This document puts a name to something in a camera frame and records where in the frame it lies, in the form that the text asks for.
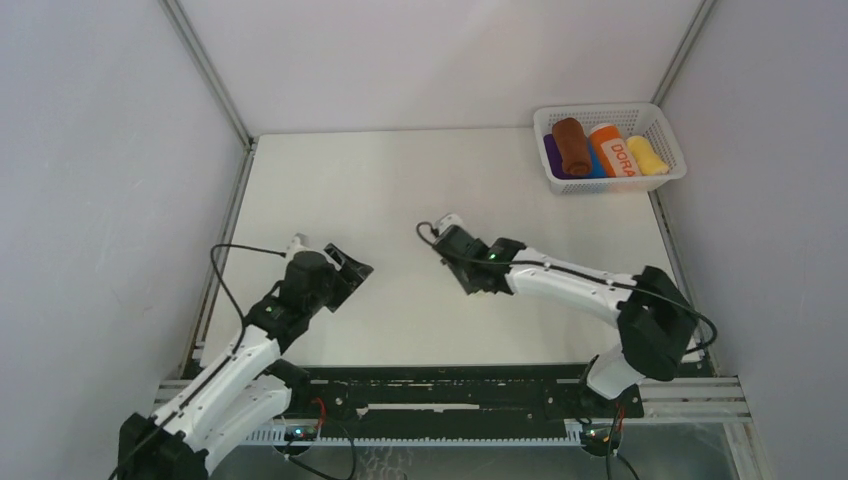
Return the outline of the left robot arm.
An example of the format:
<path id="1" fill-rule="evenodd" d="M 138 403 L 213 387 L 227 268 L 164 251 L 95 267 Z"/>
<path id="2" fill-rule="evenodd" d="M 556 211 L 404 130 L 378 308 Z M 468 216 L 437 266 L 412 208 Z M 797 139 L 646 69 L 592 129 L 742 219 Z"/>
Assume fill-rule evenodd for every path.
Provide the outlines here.
<path id="1" fill-rule="evenodd" d="M 293 238 L 285 271 L 248 311 L 224 351 L 183 390 L 119 431 L 113 479 L 206 479 L 265 422 L 286 414 L 326 415 L 309 373 L 283 355 L 323 310 L 336 311 L 372 274 L 334 244 L 322 250 Z"/>

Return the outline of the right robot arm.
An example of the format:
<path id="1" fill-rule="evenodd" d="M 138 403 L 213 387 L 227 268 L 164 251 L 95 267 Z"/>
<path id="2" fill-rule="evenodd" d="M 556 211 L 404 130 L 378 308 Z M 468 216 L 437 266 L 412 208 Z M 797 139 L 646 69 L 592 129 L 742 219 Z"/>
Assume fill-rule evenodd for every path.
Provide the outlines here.
<path id="1" fill-rule="evenodd" d="M 616 274 L 556 259 L 513 239 L 488 245 L 453 215 L 422 221 L 415 230 L 467 294 L 553 298 L 618 332 L 618 344 L 589 363 L 578 388 L 579 406 L 589 415 L 605 415 L 622 393 L 645 379 L 673 380 L 685 356 L 717 339 L 715 323 L 659 268 Z"/>

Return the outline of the brown towel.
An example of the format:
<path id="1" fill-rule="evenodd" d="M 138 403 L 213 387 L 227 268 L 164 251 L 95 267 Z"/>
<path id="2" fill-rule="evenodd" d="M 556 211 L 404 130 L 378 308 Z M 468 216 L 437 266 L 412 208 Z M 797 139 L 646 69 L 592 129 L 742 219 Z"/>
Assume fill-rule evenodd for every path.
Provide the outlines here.
<path id="1" fill-rule="evenodd" d="M 553 125 L 551 134 L 561 157 L 565 174 L 587 177 L 592 172 L 588 140 L 580 122 L 567 117 Z"/>

